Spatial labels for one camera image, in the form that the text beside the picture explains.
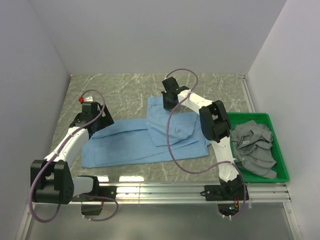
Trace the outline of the light blue long sleeve shirt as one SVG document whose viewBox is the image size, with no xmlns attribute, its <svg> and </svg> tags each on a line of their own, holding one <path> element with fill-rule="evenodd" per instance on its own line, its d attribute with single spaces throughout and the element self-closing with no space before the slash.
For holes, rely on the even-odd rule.
<svg viewBox="0 0 320 240">
<path fill-rule="evenodd" d="M 100 168 L 168 162 L 166 129 L 170 115 L 163 99 L 147 99 L 147 116 L 117 120 L 96 132 L 82 147 L 81 166 Z M 208 156 L 210 142 L 204 137 L 195 112 L 175 113 L 169 124 L 169 143 L 176 160 Z"/>
</svg>

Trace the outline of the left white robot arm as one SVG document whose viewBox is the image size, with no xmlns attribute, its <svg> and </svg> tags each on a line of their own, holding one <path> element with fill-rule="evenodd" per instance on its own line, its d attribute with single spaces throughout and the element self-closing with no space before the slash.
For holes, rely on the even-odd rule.
<svg viewBox="0 0 320 240">
<path fill-rule="evenodd" d="M 114 124 L 104 104 L 84 101 L 58 146 L 30 166 L 30 197 L 33 203 L 67 205 L 76 195 L 69 165 L 82 146 L 98 131 Z"/>
</svg>

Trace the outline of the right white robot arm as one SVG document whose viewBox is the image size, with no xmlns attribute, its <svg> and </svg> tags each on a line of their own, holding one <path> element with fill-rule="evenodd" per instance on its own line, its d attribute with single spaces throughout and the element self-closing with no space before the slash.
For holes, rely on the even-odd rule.
<svg viewBox="0 0 320 240">
<path fill-rule="evenodd" d="M 231 150 L 231 122 L 222 101 L 208 100 L 186 86 L 179 86 L 174 77 L 168 77 L 162 81 L 163 107 L 170 110 L 166 125 L 166 143 L 169 154 L 178 168 L 189 174 L 202 174 L 218 167 L 219 191 L 221 197 L 231 200 L 240 192 L 247 193 L 244 177 L 235 164 Z M 201 171 L 191 171 L 183 168 L 175 159 L 169 138 L 169 128 L 173 112 L 179 106 L 185 106 L 198 114 L 203 136 L 213 147 L 216 161 L 214 165 Z"/>
</svg>

